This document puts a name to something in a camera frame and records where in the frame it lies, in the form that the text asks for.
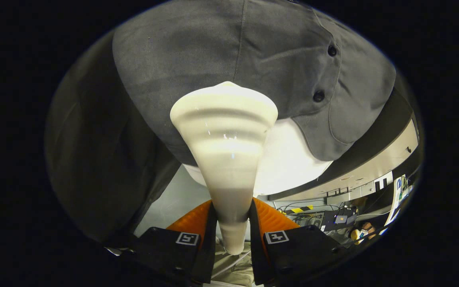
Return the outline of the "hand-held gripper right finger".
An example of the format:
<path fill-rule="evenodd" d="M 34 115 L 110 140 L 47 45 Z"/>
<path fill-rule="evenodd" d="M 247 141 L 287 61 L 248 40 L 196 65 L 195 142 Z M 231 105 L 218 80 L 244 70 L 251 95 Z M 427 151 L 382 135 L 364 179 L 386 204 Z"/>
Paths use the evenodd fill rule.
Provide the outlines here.
<path fill-rule="evenodd" d="M 250 204 L 249 220 L 257 285 L 308 287 L 345 256 L 345 247 L 319 228 L 299 226 L 257 198 Z"/>

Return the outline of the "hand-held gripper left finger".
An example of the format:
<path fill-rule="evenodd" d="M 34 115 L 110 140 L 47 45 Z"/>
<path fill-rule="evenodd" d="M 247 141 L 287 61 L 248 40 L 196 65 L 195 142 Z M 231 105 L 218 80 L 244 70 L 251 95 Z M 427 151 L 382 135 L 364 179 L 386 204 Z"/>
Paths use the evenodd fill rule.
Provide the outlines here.
<path fill-rule="evenodd" d="M 167 228 L 151 227 L 120 255 L 146 285 L 204 285 L 211 282 L 217 216 L 206 201 Z"/>

